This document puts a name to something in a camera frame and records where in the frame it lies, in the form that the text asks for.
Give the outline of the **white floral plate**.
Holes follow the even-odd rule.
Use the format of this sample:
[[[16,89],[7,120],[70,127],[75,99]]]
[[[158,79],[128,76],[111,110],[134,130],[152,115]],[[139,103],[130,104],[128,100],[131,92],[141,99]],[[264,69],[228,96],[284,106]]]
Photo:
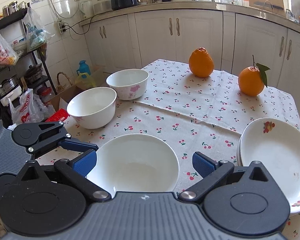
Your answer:
[[[242,166],[260,161],[290,204],[290,214],[300,213],[300,131],[273,118],[252,121],[238,146]]]

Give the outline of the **wicker basket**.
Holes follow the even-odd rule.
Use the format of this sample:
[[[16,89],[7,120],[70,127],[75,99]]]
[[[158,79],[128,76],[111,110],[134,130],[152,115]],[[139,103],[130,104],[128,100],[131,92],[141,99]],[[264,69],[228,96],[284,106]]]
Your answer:
[[[70,77],[64,72],[58,72],[56,78],[57,78],[57,92],[62,92],[73,85],[73,82],[70,79]]]

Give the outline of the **orange with green leaf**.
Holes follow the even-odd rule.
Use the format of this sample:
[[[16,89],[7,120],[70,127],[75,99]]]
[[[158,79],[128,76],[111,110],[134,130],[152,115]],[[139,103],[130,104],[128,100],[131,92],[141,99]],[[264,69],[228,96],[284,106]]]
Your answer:
[[[267,71],[268,66],[255,62],[254,55],[253,65],[243,69],[238,76],[238,86],[240,91],[247,96],[258,96],[265,87],[268,87]]]

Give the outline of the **cherry print tablecloth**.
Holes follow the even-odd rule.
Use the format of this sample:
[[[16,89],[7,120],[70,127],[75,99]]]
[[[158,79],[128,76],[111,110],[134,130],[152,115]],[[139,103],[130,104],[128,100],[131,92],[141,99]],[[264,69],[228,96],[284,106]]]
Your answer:
[[[276,88],[267,87],[260,95],[248,97],[240,92],[234,75],[216,70],[200,79],[187,64],[167,60],[154,61],[146,70],[145,94],[135,101],[117,100],[115,116],[107,126],[85,129],[72,117],[64,124],[74,138],[98,146],[130,133],[145,133],[167,142],[180,165],[176,194],[200,180],[192,166],[194,152],[239,165],[238,142],[253,120],[275,118],[300,129],[293,97]]]

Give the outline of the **cardboard box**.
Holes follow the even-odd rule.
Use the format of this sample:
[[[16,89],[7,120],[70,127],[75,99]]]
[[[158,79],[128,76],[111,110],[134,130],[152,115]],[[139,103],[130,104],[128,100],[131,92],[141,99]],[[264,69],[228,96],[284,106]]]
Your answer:
[[[97,87],[101,87],[106,83],[106,76],[103,72],[103,67],[95,65],[92,67],[91,77],[95,80]],[[51,105],[53,106],[55,111],[58,111],[60,108],[66,109],[68,103],[77,96],[79,93],[85,90],[81,90],[78,88],[75,83],[70,88],[60,92],[57,96],[50,100]]]

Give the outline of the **white rice cooker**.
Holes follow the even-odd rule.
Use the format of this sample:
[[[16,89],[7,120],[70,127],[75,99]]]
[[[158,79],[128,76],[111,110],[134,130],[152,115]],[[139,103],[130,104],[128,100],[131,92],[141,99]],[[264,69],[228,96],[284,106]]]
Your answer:
[[[110,0],[97,0],[93,5],[94,14],[102,14],[105,12],[112,11],[111,9],[111,1]]]

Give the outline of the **black metal shelf rack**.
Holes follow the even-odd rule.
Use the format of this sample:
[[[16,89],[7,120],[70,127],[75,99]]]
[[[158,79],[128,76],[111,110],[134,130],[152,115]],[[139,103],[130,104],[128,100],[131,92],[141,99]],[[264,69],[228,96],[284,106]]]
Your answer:
[[[28,52],[46,44],[51,35],[42,25],[39,16],[31,8],[27,9],[23,24],[26,27]],[[0,67],[15,66],[18,60],[19,55],[0,33]],[[11,88],[4,96],[0,97],[2,106],[10,106],[13,124],[41,122],[55,113],[53,106],[45,105],[39,96],[34,94],[32,88],[22,92],[18,84],[15,86],[17,88]]]

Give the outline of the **white kitchen cabinets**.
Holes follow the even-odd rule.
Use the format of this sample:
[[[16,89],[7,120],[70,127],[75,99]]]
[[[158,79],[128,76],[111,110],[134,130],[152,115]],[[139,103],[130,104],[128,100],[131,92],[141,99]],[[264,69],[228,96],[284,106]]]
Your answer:
[[[216,10],[153,10],[84,27],[94,64],[113,73],[157,59],[187,63],[204,47],[215,68],[238,75],[264,64],[268,85],[291,94],[300,115],[300,33],[273,22]]]

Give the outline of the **plastic bag with snacks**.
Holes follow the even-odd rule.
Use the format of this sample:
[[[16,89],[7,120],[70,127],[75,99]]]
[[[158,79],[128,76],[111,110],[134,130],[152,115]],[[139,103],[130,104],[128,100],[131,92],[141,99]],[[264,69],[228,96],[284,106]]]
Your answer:
[[[0,67],[15,66],[18,60],[18,54],[0,33]]]

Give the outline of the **white electric kettle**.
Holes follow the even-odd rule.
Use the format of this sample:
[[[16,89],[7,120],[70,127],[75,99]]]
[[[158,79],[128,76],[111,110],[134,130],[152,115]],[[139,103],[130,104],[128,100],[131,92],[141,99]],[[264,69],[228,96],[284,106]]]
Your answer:
[[[92,1],[81,2],[79,5],[79,10],[81,12],[83,20],[93,17],[94,15],[93,2]]]

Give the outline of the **wooden cutting board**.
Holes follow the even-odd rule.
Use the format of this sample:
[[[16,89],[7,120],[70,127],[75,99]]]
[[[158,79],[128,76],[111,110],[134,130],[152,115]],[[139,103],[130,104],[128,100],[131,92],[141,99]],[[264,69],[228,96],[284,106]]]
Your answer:
[[[249,0],[249,6],[285,17],[283,0]]]

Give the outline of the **red snack box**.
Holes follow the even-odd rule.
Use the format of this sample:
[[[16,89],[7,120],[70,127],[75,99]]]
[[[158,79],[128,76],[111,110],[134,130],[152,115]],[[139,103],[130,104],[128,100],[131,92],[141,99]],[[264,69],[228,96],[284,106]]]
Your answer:
[[[46,122],[57,122],[62,121],[64,122],[69,117],[69,114],[65,109],[59,109],[56,113],[54,113],[52,116],[50,116]]]

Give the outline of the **white wall power strip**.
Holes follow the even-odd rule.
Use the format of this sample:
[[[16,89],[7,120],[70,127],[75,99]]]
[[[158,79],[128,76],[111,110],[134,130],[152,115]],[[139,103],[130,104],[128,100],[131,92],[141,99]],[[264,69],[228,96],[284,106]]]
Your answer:
[[[63,34],[66,31],[65,24],[62,20],[57,21],[57,27],[59,29],[60,34]]]

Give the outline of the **white floral bowl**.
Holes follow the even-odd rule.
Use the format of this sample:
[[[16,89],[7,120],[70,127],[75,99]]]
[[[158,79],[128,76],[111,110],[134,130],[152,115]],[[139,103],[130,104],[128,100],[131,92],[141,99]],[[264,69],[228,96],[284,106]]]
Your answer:
[[[179,177],[175,151],[163,140],[147,134],[111,139],[97,152],[97,163],[87,179],[112,196],[125,192],[171,192]]]
[[[143,96],[149,73],[143,69],[126,69],[107,77],[107,85],[114,89],[120,100],[135,100]]]
[[[96,87],[75,96],[67,105],[67,113],[86,129],[98,129],[115,115],[117,93],[109,87]]]

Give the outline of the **yellow oil bottle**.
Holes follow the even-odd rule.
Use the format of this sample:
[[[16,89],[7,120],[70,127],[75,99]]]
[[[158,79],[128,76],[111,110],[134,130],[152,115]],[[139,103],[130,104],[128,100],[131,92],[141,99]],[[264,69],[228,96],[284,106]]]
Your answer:
[[[79,73],[75,79],[75,85],[81,90],[88,90],[97,87],[95,80],[88,73]]]

